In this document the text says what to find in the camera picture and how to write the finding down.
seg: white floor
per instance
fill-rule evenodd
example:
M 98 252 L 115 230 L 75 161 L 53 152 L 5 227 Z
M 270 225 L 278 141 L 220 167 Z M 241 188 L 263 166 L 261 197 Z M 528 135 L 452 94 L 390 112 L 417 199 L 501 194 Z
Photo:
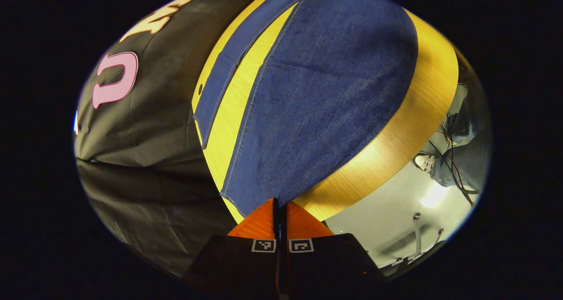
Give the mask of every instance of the white floor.
M 450 113 L 456 113 L 467 90 L 458 86 Z M 440 133 L 432 143 L 444 153 L 447 143 Z M 435 152 L 430 143 L 422 151 Z M 471 195 L 477 203 L 479 194 Z M 409 162 L 392 179 L 353 206 L 326 220 L 335 234 L 352 233 L 368 250 L 378 267 L 391 264 L 399 257 L 416 251 L 413 216 L 421 214 L 418 223 L 422 252 L 431 248 L 444 229 L 440 240 L 447 239 L 465 221 L 471 211 L 469 202 L 456 188 L 444 188 Z

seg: pink letter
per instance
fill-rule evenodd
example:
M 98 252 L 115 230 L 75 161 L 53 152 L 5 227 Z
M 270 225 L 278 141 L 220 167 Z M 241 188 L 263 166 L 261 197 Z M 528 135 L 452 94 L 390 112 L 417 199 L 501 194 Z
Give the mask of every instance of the pink letter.
M 127 97 L 133 84 L 135 84 L 135 78 L 137 77 L 137 69 L 139 67 L 139 59 L 135 53 L 127 51 L 125 53 L 116 54 L 110 56 L 106 54 L 98 67 L 97 75 L 101 75 L 104 69 L 123 65 L 123 77 L 119 82 L 114 84 L 100 86 L 96 83 L 92 93 L 92 105 L 94 109 L 102 103 L 114 102 Z

